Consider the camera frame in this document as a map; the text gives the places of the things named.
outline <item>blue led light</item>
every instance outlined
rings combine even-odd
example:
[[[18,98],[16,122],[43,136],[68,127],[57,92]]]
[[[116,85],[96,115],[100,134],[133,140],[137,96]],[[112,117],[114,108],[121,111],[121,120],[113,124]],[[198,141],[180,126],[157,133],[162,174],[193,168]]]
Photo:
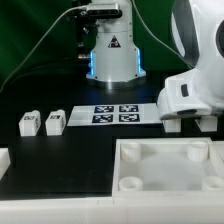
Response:
[[[141,55],[140,55],[140,50],[138,49],[138,73],[141,73],[142,68],[141,68]]]
[[[91,76],[93,76],[93,69],[94,69],[94,64],[93,64],[93,52],[91,51],[90,53],[90,69],[91,69]]]

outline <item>black table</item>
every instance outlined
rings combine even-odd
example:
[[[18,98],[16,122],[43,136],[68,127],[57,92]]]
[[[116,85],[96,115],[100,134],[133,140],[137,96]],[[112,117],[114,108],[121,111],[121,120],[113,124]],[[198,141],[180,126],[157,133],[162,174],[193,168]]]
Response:
[[[46,135],[51,111],[65,110],[68,121],[76,105],[155,103],[168,75],[148,74],[145,84],[125,90],[89,86],[81,73],[26,76],[8,86],[0,95],[0,147],[9,148],[11,165],[0,181],[0,200],[111,196],[119,138],[224,140],[223,118],[217,133],[201,133],[194,119],[185,119],[179,134],[166,134],[158,124],[66,127],[63,136]],[[33,110],[41,113],[38,135],[20,137],[18,123]]]

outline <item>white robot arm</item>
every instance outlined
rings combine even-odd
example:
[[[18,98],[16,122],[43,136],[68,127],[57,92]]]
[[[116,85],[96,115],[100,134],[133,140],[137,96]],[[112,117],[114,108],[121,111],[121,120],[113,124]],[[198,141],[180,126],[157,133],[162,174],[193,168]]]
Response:
[[[224,111],[224,1],[176,0],[172,34],[194,69],[166,79],[158,98],[163,120]]]
[[[98,20],[96,46],[91,51],[91,70],[87,80],[106,88],[129,87],[144,79],[140,51],[133,43],[132,4],[130,0],[93,0],[95,7],[115,3],[120,18]]]

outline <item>white box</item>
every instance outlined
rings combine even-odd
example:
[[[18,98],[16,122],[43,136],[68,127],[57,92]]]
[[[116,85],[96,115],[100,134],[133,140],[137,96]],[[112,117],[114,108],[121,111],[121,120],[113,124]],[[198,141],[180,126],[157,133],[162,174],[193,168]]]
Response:
[[[65,111],[51,112],[45,124],[48,136],[62,135],[66,125]]]
[[[164,120],[163,125],[166,133],[181,132],[181,119]]]
[[[36,136],[40,125],[40,112],[37,110],[34,110],[33,112],[27,112],[19,122],[20,135],[22,137]]]
[[[10,165],[9,151],[7,148],[0,148],[0,180]]]

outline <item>black label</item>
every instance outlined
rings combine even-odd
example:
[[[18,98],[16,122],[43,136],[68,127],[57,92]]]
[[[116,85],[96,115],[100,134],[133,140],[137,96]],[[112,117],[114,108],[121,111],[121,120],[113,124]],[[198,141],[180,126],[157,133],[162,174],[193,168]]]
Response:
[[[139,112],[138,105],[128,105],[128,106],[120,106],[119,107],[120,113],[132,113],[132,112]]]
[[[65,122],[64,122],[64,119],[62,118],[62,119],[61,119],[61,128],[63,129],[64,126],[65,126]]]
[[[113,38],[112,38],[112,40],[111,40],[111,42],[110,42],[110,44],[109,44],[108,47],[109,47],[109,48],[120,48],[120,47],[121,47],[121,45],[120,45],[120,43],[118,42],[116,36],[113,36]]]
[[[36,123],[36,129],[38,129],[39,128],[39,122],[38,122],[38,119],[37,118],[35,120],[35,123]]]
[[[103,113],[113,113],[114,106],[97,106],[95,107],[94,113],[103,114]]]
[[[92,123],[93,124],[104,124],[104,123],[112,123],[113,115],[95,115],[93,116]]]
[[[139,114],[120,114],[119,122],[140,122]]]
[[[60,117],[61,117],[60,115],[52,115],[50,117],[50,119],[52,119],[52,120],[58,120]]]
[[[33,120],[35,117],[34,116],[26,116],[26,117],[24,117],[24,120],[29,120],[29,121],[31,121],[31,120]]]

